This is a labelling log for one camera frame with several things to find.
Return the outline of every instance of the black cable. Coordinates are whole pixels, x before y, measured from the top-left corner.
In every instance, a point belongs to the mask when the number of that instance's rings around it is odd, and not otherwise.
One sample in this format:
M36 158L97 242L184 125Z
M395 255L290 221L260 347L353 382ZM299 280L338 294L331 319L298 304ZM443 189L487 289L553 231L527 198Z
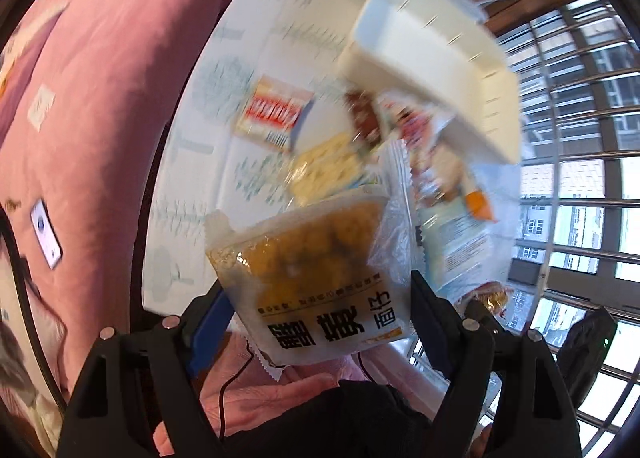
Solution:
M231 384L234 380L236 380L236 378L238 378L242 374L242 372L245 371L245 369L251 363L251 361L254 360L254 353L251 351L251 348L249 348L249 341L247 341L247 343L246 343L246 350L249 352L249 355L250 355L250 357L248 358L247 362L245 362L242 365L242 368L240 368L238 370L238 372L233 377L231 377L228 381L226 381L224 384L222 384L222 387L220 388L220 397L219 397L219 403L220 403L220 436L218 437L218 439L220 440L220 443L222 443L222 441L225 439L225 403L224 403L224 397L225 397L226 387L229 384Z
M358 352L358 362L360 363L360 367L362 368L362 371L364 372L365 375L367 375L367 378L373 382L376 383L375 380L373 380L373 377L371 377L371 375L369 375L369 372L367 371L367 369L364 367L364 364L362 362L362 357L360 356L360 352Z

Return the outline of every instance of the packaged snack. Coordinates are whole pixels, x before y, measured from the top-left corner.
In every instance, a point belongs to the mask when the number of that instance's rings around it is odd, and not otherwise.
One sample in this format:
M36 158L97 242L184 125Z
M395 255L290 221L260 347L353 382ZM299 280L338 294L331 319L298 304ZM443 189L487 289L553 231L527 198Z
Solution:
M378 105L406 143L412 174L417 176L427 171L431 167L431 151L449 118L439 113L435 105L398 91L380 94Z
M306 206L361 181L365 166L349 133L339 133L297 156L287 185L296 205Z
M374 110L374 96L369 92L354 90L344 96L357 138L363 140L369 149L380 145L383 141L383 127Z
M437 203L418 209L425 277L434 291L491 257L486 222L473 218L462 201Z
M291 152L294 129L310 106L313 93L263 76L247 102L236 131L260 142Z
M472 299L476 299L494 316L500 316L506 310L511 295L513 295L513 288L504 286L498 281L490 281L465 294L454 306L460 315L464 315L466 305Z
M219 221L207 218L207 257L270 366L313 364L411 333L404 182L391 175L287 211L225 236L222 248L210 235Z

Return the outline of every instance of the sticker on blanket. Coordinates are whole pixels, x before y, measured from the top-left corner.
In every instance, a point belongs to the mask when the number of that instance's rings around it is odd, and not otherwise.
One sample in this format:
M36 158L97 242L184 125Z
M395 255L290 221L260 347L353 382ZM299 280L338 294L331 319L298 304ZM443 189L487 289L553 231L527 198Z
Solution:
M47 118L47 113L53 106L53 100L56 98L54 92L47 88L44 84L40 85L36 96L33 98L33 102L27 112L27 118L31 125L40 132L44 119Z

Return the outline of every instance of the glass window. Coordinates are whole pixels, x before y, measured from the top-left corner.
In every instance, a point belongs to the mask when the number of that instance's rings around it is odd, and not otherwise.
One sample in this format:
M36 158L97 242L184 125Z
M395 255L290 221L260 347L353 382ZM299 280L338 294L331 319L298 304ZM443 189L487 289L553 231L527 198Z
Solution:
M595 443L595 445L587 453L587 456L585 456L585 458L598 458L598 456L600 456L602 451L604 451L607 448L607 446L611 443L611 440L613 440L614 436L615 435L613 433L604 432L600 437L600 439Z
M640 209L622 209L620 251L640 254Z
M548 65L552 85L567 84L582 79L586 72L579 57L569 57Z
M613 124L616 128L618 149L640 148L640 112L615 115Z
M640 264L617 263L616 277L618 279L626 279L627 281L640 282Z
M553 164L527 165L521 169L522 198L551 198L554 190Z
M625 385L624 380L599 373L587 398L580 406L580 411L600 420L606 419L620 398Z
M539 43L540 51L546 59L552 59L559 55L575 50L574 39L569 32L562 32Z
M559 197L604 198L603 161L562 162L560 164Z
M620 28L613 18L603 18L580 27L587 43L598 44L613 39L622 39Z
M489 424L492 424L494 421L491 420L487 415L482 415L482 418L480 419L480 425L482 427L487 427Z
M546 342L560 347L564 344L569 328L581 320L585 310L552 301L546 297L540 299L531 327L544 336Z
M597 120L560 124L560 154L583 154L602 151L600 125Z
M603 79L602 83L612 108L640 104L640 74L632 73L611 77Z
M578 425L580 426L580 447L584 449L598 432L598 428L581 420L578 420Z
M558 207L554 243L570 247L600 248L603 214L601 207Z
M574 1L573 3L569 3L566 8L573 11L572 13L575 14L575 11L577 10L578 12L581 12L584 10L585 6L590 6L593 5L594 3L596 4L601 4L600 0L577 0Z
M542 263L545 260L545 250L542 248L521 247L513 245L511 257L519 260L532 261L534 263Z
M535 128L525 130L524 137L524 141L530 145L533 152L530 158L553 156L555 154L554 134L549 121L545 121Z
M556 110L560 117L564 115L592 112L596 109L593 93L588 84L578 84L552 92Z
M640 326L618 321L618 330L604 363L629 373L633 372L640 358L638 341Z
M631 388L631 391L629 392L629 395L626 398L625 403L622 404L620 411L618 411L618 414L613 418L613 421L611 423L613 425L617 425L618 427L621 427L626 422L626 419L629 417L629 415L631 414L631 410L636 405L636 402L638 402L638 398L640 398L640 386L635 384Z
M621 158L622 197L640 198L640 157Z
M599 73L636 66L637 51L626 43L615 44L591 52Z
M544 258L544 250L540 250L542 258ZM513 295L504 312L498 318L500 324L514 332L520 333L524 328L524 323L527 321L529 311L533 306L534 294L520 290L516 284L511 284L514 287Z
M587 272L595 274L598 271L598 258L588 258L587 256L576 256L575 254L565 254L564 252L553 252L549 258L549 264L555 268L566 268L577 272Z

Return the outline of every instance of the white styrofoam box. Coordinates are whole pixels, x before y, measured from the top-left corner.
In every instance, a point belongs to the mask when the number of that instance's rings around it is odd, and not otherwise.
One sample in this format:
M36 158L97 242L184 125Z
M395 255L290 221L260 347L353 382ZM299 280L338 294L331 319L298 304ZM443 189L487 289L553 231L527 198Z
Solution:
M448 0L367 0L336 71L455 112L443 136L475 162L520 161L518 79L494 38Z

